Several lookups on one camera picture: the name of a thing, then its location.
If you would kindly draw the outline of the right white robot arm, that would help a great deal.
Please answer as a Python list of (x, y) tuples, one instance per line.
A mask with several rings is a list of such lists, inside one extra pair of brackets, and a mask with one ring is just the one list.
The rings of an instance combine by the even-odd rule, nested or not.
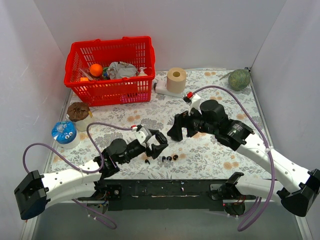
[(254, 180), (236, 172), (212, 190), (214, 199), (237, 199), (246, 195), (267, 198), (271, 195), (272, 201), (280, 202), (290, 213), (304, 217), (319, 195), (319, 169), (301, 167), (267, 146), (261, 134), (256, 134), (239, 120), (230, 119), (216, 100), (206, 100), (199, 109), (191, 107), (176, 114), (167, 136), (180, 142), (183, 128), (190, 138), (197, 133), (213, 135), (221, 145), (251, 159), (275, 177), (275, 180)]

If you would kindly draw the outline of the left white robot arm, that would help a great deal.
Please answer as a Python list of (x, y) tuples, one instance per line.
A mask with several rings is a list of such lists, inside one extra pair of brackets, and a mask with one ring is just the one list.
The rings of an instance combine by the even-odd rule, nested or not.
[(71, 199), (103, 199), (107, 191), (100, 181), (119, 172), (118, 164), (129, 163), (142, 153), (156, 159), (168, 146), (166, 138), (159, 139), (158, 143), (140, 143), (137, 139), (126, 143), (117, 138), (102, 151), (102, 156), (81, 165), (79, 170), (72, 168), (44, 174), (38, 170), (29, 172), (14, 190), (20, 218), (32, 219), (46, 208)]

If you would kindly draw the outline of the taped black earbud case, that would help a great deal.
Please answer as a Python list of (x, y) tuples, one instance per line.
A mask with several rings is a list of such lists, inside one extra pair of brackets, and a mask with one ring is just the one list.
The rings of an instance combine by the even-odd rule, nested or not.
[(158, 131), (155, 133), (154, 136), (155, 136), (156, 141), (159, 143), (159, 145), (168, 146), (168, 140), (162, 132)]

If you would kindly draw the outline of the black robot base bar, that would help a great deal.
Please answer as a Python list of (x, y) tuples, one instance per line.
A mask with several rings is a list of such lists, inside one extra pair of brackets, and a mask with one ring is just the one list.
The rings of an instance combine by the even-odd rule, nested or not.
[(225, 202), (239, 206), (254, 200), (226, 189), (226, 179), (103, 179), (95, 182), (90, 201), (106, 202), (109, 211), (223, 211)]

